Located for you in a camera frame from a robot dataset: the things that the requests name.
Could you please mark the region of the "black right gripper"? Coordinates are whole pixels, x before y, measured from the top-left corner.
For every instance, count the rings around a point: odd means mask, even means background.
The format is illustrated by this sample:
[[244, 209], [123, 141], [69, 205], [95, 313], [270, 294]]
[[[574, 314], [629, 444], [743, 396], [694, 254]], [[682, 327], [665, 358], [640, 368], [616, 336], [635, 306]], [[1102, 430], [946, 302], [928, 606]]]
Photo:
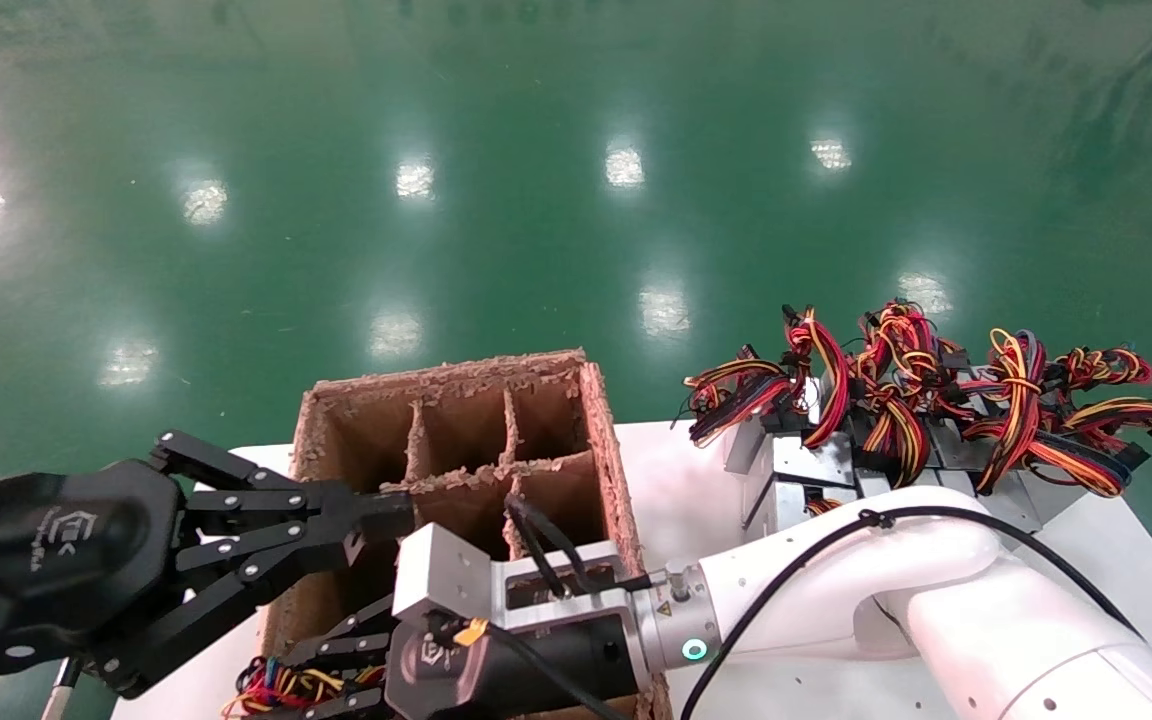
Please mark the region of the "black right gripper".
[[[406, 492], [361, 495], [343, 480], [293, 480], [180, 430], [160, 435], [151, 468], [204, 487], [185, 501], [185, 516], [210, 536], [312, 520], [346, 538], [399, 538], [415, 529]], [[244, 708], [242, 719], [388, 719], [389, 708], [401, 719], [652, 715], [653, 679], [635, 669], [617, 616], [508, 632], [445, 609], [397, 626], [392, 606], [393, 596], [384, 596], [280, 655], [296, 670], [364, 670], [387, 661], [384, 692], [347, 685], [321, 697], [293, 694], [268, 708]]]

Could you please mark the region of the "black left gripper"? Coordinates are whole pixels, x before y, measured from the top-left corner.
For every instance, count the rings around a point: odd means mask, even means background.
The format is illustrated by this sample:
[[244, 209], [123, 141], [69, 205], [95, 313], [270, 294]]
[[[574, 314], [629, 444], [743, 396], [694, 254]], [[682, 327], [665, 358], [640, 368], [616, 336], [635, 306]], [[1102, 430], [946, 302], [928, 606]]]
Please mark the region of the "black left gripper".
[[282, 521], [168, 559], [183, 502], [138, 460], [1, 478], [0, 675], [86, 651], [88, 673], [134, 700], [364, 546], [355, 521]]

